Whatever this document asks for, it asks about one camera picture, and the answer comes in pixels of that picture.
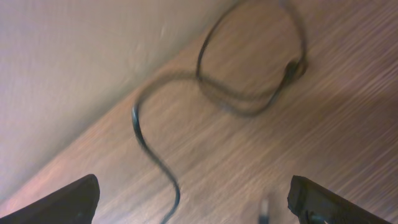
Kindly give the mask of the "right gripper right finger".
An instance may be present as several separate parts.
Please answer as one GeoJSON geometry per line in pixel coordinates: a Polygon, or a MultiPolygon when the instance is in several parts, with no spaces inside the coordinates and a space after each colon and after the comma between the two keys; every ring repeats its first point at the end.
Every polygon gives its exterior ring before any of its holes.
{"type": "Polygon", "coordinates": [[[293,176],[287,197],[300,223],[391,224],[302,176],[293,176]]]}

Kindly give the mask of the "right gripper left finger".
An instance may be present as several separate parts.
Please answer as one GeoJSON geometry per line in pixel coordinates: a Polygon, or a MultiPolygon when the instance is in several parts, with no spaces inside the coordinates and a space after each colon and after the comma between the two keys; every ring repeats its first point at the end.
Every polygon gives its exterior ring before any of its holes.
{"type": "Polygon", "coordinates": [[[91,224],[100,186],[88,174],[46,197],[1,218],[1,224],[91,224]]]}

